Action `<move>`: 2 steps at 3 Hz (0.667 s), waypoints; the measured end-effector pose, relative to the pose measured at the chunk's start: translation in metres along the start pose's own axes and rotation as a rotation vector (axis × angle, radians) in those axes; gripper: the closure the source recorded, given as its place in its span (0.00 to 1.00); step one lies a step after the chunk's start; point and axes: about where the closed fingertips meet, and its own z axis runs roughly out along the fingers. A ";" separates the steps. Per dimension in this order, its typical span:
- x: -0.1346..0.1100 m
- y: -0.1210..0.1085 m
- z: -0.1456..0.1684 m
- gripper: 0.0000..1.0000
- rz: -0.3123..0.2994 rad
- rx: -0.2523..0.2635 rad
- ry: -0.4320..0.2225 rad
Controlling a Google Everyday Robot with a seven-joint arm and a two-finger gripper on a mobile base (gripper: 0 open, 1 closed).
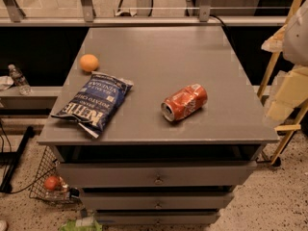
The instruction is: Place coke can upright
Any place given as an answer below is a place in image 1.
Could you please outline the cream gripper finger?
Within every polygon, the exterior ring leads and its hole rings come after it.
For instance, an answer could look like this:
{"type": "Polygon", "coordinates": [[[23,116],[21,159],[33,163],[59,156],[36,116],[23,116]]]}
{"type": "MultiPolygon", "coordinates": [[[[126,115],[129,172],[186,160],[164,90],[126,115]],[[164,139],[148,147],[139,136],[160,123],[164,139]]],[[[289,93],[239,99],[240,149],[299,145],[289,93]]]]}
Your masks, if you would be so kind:
{"type": "Polygon", "coordinates": [[[266,119],[284,121],[307,98],[308,67],[295,65],[288,72],[279,71],[266,101],[266,119]]]}
{"type": "Polygon", "coordinates": [[[263,42],[261,49],[271,53],[281,52],[283,50],[283,42],[284,42],[286,27],[287,25],[283,25],[271,37],[266,39],[263,42]]]}

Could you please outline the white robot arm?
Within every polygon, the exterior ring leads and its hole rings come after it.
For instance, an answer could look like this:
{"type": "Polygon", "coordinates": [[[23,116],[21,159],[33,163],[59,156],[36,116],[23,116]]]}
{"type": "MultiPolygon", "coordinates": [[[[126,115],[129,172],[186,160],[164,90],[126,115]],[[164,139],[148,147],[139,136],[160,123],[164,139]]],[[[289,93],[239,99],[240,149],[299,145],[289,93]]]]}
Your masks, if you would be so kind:
{"type": "Polygon", "coordinates": [[[308,98],[308,1],[264,41],[261,49],[282,53],[285,60],[295,65],[289,72],[278,72],[266,101],[265,119],[280,124],[308,98]]]}

